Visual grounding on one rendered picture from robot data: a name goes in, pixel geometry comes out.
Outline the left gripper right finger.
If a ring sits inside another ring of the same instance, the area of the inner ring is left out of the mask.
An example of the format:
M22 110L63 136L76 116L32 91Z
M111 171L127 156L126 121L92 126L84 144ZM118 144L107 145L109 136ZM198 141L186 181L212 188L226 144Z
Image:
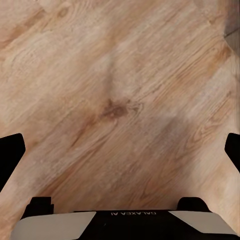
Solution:
M224 150L240 172L240 134L229 133Z

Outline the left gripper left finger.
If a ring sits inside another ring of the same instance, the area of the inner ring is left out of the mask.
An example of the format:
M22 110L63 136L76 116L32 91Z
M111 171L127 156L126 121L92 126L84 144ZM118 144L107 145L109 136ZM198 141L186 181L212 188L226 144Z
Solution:
M0 139L0 192L24 155L26 147L20 133Z

